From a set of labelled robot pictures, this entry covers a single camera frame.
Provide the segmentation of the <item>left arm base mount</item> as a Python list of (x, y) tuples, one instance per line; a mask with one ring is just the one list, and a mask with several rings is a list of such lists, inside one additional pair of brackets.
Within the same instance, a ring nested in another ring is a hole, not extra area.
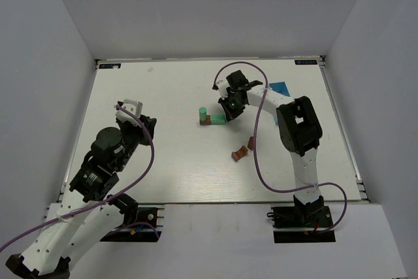
[(139, 206), (136, 218), (111, 230), (101, 242), (156, 243), (163, 232), (164, 213), (163, 205)]

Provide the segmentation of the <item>green small block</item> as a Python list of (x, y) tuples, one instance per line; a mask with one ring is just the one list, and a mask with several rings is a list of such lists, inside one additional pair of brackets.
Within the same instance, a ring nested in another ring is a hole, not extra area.
[(205, 107), (200, 107), (199, 108), (199, 120), (200, 121), (205, 121), (207, 119), (207, 111)]

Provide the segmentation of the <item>brown cube block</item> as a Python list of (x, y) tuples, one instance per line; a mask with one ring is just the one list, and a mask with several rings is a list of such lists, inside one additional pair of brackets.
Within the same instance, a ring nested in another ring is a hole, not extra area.
[(207, 116), (205, 120), (199, 120), (200, 125), (211, 125), (210, 116)]

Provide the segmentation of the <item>blue plastic box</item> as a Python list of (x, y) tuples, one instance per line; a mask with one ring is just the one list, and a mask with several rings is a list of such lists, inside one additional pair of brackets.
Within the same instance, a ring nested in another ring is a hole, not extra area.
[(270, 83), (269, 86), (272, 91), (275, 91), (276, 93), (282, 94), (286, 97), (290, 97), (290, 93), (285, 82), (273, 82)]

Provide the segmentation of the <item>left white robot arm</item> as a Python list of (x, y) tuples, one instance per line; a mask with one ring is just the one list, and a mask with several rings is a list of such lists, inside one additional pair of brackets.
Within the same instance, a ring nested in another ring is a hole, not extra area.
[(126, 192), (111, 194), (140, 145), (152, 146), (157, 120), (116, 113), (115, 127), (98, 132), (64, 194), (54, 219), (40, 225), (40, 234), (6, 267), (20, 278), (68, 278), (76, 262), (113, 228), (139, 221), (138, 202)]

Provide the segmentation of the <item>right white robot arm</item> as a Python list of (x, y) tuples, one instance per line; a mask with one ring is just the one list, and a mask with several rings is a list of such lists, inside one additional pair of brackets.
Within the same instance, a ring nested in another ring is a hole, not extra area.
[[(257, 176), (262, 185), (274, 193), (292, 193), (293, 203), (288, 214), (280, 216), (295, 227), (309, 226), (316, 222), (316, 216), (324, 209), (324, 200), (318, 187), (316, 157), (323, 130), (306, 96), (292, 98), (272, 91), (268, 84), (258, 80), (249, 81), (242, 71), (231, 73), (225, 80), (214, 83), (213, 90), (220, 94), (218, 103), (222, 106), (227, 121), (241, 115), (245, 107), (257, 107), (252, 145)], [(262, 177), (257, 156), (257, 130), (261, 112), (275, 117), (284, 148), (290, 153), (295, 188), (274, 189)]]

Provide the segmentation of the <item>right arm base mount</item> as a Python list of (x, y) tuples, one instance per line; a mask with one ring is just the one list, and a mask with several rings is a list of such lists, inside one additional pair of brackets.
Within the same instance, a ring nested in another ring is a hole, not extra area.
[(272, 221), (275, 244), (309, 244), (336, 242), (334, 231), (324, 230), (333, 225), (328, 206), (308, 217), (297, 216), (296, 206), (275, 206), (266, 214)]

